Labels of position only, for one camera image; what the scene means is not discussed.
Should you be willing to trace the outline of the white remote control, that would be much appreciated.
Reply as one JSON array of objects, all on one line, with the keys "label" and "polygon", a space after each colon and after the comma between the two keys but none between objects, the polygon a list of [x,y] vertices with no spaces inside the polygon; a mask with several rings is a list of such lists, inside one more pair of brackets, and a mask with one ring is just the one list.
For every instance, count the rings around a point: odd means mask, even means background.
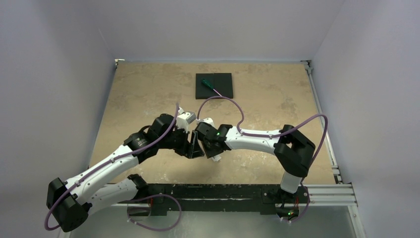
[{"label": "white remote control", "polygon": [[214,162],[218,162],[218,161],[221,159],[221,157],[220,157],[219,155],[217,155],[217,156],[211,157],[211,159],[212,159]]}]

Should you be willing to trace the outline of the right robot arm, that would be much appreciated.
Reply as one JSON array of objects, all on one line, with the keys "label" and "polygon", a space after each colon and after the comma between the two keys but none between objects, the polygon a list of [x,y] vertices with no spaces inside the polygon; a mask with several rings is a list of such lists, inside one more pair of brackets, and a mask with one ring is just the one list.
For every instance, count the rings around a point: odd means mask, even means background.
[{"label": "right robot arm", "polygon": [[297,196],[298,187],[308,175],[315,154],[315,144],[288,124],[281,130],[262,131],[238,129],[230,124],[215,128],[202,121],[194,133],[207,158],[228,150],[252,150],[274,155],[284,169],[278,195],[285,202]]}]

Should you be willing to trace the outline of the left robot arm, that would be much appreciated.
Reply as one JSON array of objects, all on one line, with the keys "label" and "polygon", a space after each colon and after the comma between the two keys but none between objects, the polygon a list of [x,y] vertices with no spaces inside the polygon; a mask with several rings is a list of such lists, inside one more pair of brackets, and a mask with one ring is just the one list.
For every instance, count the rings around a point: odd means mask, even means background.
[{"label": "left robot arm", "polygon": [[48,185],[48,214],[45,229],[70,232],[83,224],[89,215],[112,204],[133,200],[141,203],[148,195],[148,185],[139,175],[132,175],[116,184],[109,182],[121,173],[146,159],[160,149],[173,150],[188,159],[203,156],[195,134],[188,127],[196,120],[193,112],[182,109],[172,116],[161,114],[151,125],[131,134],[118,148],[86,171],[62,180],[55,178]]}]

